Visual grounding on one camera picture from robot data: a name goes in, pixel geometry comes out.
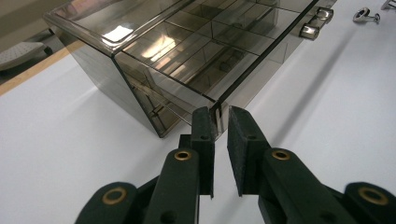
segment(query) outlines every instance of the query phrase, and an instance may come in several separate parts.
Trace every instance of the white table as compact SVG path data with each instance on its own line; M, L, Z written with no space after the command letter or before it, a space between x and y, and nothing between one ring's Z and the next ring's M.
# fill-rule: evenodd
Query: white table
M305 41L248 105L273 147L294 151L323 183L365 181L396 194L395 11L384 1L338 0L332 22ZM381 22L352 22L361 7ZM67 56L0 97L0 223L73 223L102 186L158 175L178 136L144 128ZM215 198L200 223L263 223L257 196L237 197L216 143Z

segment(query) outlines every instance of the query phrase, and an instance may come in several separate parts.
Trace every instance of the screw hole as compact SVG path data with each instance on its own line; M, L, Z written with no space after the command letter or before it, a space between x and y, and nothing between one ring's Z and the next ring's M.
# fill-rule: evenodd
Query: screw hole
M388 197L377 189L362 187L359 189L359 195L365 201L377 205L386 205L389 202Z
M290 154L283 150L273 151L272 156L280 161L288 161L290 159Z
M178 161L187 161L191 159L191 153L189 151L179 151L175 154L175 158Z
M174 211L167 211L161 215L161 223L170 224L175 223L177 219L177 213Z
M117 187L106 192L102 197L102 202L108 205L113 205L122 202L126 197L126 189Z

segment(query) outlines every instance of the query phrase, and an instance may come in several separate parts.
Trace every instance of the smoked acrylic drawer organizer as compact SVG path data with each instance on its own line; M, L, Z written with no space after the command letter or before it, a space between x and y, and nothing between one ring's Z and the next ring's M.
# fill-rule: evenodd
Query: smoked acrylic drawer organizer
M227 127L335 0L73 0L44 15L94 84L164 137L208 106Z

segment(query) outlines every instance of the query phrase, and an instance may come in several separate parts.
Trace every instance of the pin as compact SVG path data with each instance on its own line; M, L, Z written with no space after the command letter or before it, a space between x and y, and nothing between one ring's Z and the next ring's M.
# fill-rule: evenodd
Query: pin
M355 16L353 16L353 21L354 22L367 22L367 21L375 21L376 23L379 23L381 18L379 17L378 13L375 13L373 17L369 16L370 14L370 9L368 7L364 7L361 10L359 10Z

